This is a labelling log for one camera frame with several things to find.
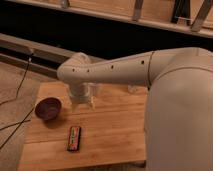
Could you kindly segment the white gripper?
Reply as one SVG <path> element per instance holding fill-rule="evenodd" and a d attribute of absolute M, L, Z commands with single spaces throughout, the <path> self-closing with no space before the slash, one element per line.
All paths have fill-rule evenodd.
<path fill-rule="evenodd" d="M 71 110 L 75 111 L 77 104 L 89 103 L 91 109 L 95 109 L 95 103 L 92 101 L 93 90 L 88 83 L 71 84 L 69 86 L 69 96 L 71 98 Z"/>

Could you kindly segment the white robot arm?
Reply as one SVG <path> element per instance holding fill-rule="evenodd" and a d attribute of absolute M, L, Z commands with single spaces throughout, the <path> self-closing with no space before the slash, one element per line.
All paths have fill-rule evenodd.
<path fill-rule="evenodd" d="M 57 77 L 74 104 L 89 101 L 93 83 L 146 87 L 146 171 L 213 171 L 212 51 L 174 48 L 97 63 L 76 53 Z"/>

